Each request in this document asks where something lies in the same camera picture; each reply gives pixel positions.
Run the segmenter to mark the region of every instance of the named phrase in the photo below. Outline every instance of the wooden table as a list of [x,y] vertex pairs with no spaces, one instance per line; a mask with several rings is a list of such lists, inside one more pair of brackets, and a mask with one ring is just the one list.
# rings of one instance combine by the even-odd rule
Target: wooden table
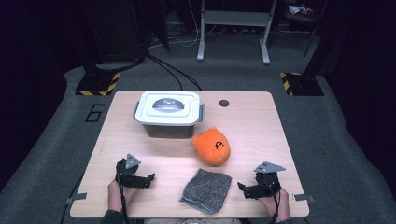
[[[85,200],[74,201],[72,217],[102,217],[107,210],[107,185],[114,179],[116,164],[127,153],[141,160],[136,174],[155,173],[149,189],[141,189],[128,206],[129,217],[268,217],[257,200],[245,199],[236,182],[256,185],[254,169],[263,161],[283,166],[278,172],[281,186],[290,194],[290,215],[306,217],[306,201],[294,201],[292,194],[304,193],[274,99],[263,91],[199,91],[205,105],[205,118],[195,125],[195,134],[216,126],[227,137],[231,156],[220,167],[201,162],[190,139],[150,138],[143,126],[133,119],[134,107],[142,91],[115,94],[99,134],[78,193]],[[229,106],[219,105],[220,100]],[[179,201],[186,184],[198,168],[233,178],[223,207],[207,215]]]

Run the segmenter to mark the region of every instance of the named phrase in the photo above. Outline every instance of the container lid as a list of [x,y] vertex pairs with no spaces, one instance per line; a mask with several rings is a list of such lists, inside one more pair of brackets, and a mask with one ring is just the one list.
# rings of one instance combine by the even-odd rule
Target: container lid
[[146,91],[134,118],[148,125],[191,126],[200,118],[200,98],[189,91]]

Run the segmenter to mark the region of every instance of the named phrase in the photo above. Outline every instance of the gray lid handle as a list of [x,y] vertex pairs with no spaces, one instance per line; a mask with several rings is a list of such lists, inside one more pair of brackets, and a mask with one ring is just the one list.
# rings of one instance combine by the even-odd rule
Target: gray lid handle
[[152,108],[184,109],[184,105],[179,100],[175,100],[172,98],[162,98],[162,99],[154,102],[154,104],[152,105]]

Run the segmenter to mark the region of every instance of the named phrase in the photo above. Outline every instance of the gray towel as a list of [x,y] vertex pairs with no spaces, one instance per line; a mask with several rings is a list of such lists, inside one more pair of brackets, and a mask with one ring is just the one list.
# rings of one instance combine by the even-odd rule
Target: gray towel
[[230,176],[198,169],[184,188],[180,201],[213,215],[222,207],[230,185]]

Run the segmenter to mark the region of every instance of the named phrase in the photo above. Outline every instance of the table leg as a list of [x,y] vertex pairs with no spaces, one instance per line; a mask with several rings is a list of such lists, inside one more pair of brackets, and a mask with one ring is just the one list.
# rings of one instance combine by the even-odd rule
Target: table leg
[[270,33],[271,30],[271,23],[274,17],[274,12],[275,12],[275,7],[276,7],[276,1],[274,0],[272,5],[271,5],[271,9],[268,15],[268,20],[267,20],[267,24],[265,24],[265,31],[264,31],[264,35],[262,37],[262,39],[260,39],[260,48],[262,49],[262,62],[264,64],[270,64],[270,57],[268,56],[268,49],[267,49],[267,39],[268,39],[268,35]]
[[205,52],[205,0],[202,0],[201,5],[201,39],[199,41],[197,61],[204,60]]

